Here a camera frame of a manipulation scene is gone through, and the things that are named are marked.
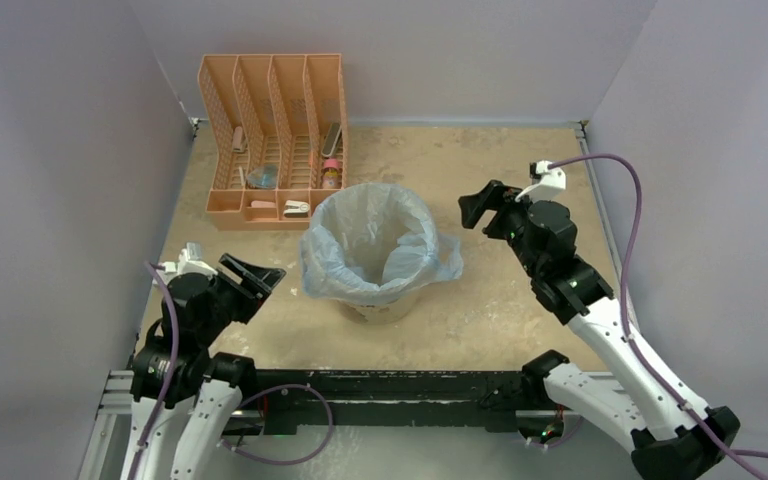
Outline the blue plastic trash bag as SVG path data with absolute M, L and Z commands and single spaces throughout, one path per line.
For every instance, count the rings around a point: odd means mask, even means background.
M 328 196 L 299 242 L 301 283 L 312 298 L 383 306 L 459 279 L 461 242 L 439 231 L 414 191 L 364 183 Z

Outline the beige capybara trash bin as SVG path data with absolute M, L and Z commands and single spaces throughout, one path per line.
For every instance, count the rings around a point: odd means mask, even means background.
M 386 325 L 403 319 L 415 306 L 419 293 L 408 294 L 386 305 L 361 306 L 338 301 L 340 311 L 350 321 L 362 325 Z

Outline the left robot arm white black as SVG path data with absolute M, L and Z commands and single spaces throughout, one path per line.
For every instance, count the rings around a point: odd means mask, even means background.
M 124 479 L 199 478 L 233 411 L 257 399 L 253 360 L 209 349 L 231 323 L 248 323 L 286 272 L 229 254 L 219 263 L 208 265 L 189 244 L 177 260 L 147 267 L 161 316 L 132 362 Z

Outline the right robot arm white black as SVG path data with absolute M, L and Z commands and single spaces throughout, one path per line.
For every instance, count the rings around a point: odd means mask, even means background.
M 644 479 L 697 479 L 719 463 L 740 422 L 711 407 L 653 351 L 635 326 L 624 327 L 621 303 L 599 272 L 576 252 L 578 229 L 567 207 L 519 199 L 519 189 L 490 181 L 459 198 L 461 224 L 505 241 L 530 279 L 538 302 L 591 347 L 622 386 L 617 393 L 550 350 L 524 365 L 521 392 L 536 407 L 569 407 L 610 436 Z

